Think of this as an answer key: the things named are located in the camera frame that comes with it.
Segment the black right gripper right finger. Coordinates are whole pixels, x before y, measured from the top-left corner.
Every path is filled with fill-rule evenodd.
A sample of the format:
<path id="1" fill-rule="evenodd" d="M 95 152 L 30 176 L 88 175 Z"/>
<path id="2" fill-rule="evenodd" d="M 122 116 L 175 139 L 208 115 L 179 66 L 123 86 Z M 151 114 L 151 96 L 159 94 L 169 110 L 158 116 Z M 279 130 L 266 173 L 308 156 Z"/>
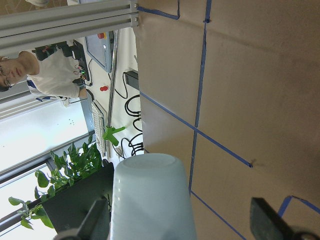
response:
<path id="1" fill-rule="evenodd" d="M 294 232 L 266 200 L 260 197 L 251 198 L 250 231 L 256 240 L 310 239 L 309 232 Z"/>

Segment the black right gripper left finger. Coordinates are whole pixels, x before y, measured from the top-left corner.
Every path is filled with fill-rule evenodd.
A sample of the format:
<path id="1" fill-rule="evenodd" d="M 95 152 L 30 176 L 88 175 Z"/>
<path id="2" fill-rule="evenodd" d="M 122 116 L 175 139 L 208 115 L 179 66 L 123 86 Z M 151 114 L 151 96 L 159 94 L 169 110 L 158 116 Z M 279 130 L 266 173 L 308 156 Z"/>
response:
<path id="1" fill-rule="evenodd" d="M 96 200 L 81 223 L 78 240 L 107 240 L 110 232 L 110 211 L 107 199 Z"/>

